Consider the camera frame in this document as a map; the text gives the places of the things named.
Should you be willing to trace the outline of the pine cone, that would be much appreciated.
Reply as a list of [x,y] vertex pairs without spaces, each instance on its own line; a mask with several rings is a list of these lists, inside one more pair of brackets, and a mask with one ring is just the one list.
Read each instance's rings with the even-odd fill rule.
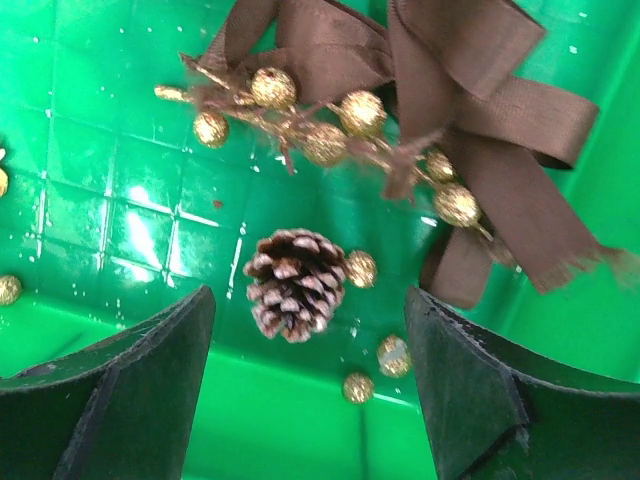
[[279,229],[260,240],[243,267],[247,298],[260,332],[303,343],[325,331],[342,304],[344,250],[320,233]]

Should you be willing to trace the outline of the gold bauble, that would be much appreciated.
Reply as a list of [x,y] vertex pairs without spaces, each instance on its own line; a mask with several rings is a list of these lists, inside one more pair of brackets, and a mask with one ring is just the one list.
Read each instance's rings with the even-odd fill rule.
[[8,306],[15,303],[22,290],[22,283],[16,276],[2,275],[0,277],[0,305]]

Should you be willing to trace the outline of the brown ribbon bow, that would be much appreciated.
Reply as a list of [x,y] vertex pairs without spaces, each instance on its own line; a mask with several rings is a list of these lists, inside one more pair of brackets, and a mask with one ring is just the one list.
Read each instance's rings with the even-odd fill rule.
[[547,175],[573,167],[599,109],[515,75],[544,33],[511,1],[392,1],[385,24],[336,1],[239,1],[183,59],[207,83],[158,94],[316,162],[375,163],[390,199],[430,183],[452,230],[419,282],[450,305],[475,306],[495,263],[541,293],[603,263],[633,282],[638,256],[601,244]]

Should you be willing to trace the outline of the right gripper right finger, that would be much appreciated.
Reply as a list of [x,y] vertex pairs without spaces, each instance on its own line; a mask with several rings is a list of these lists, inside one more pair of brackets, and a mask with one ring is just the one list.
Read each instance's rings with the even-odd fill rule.
[[416,287],[405,319],[438,478],[638,478],[638,384],[537,354]]

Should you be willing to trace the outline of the green plastic tray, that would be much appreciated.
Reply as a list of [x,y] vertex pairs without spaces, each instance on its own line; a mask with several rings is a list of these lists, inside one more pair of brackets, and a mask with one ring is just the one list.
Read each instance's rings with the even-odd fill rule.
[[201,284],[213,289],[213,351],[200,390],[188,479],[431,479],[417,393],[376,375],[376,396],[349,405],[339,378],[375,370],[372,345],[404,328],[413,247],[435,225],[347,196],[344,178],[315,204],[322,231],[381,259],[380,286],[353,290],[326,338],[263,339],[244,311],[239,264],[273,222],[269,181],[286,174],[237,132],[209,154],[189,112],[154,98],[176,80],[179,48],[198,49],[225,1],[5,1],[1,5],[1,269],[24,285],[1,311],[1,373],[73,353],[146,319]]

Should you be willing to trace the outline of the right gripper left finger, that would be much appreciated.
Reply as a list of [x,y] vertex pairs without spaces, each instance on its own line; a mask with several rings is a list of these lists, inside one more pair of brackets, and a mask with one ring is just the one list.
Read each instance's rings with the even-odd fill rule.
[[2,379],[2,478],[181,478],[215,310],[202,286],[131,328]]

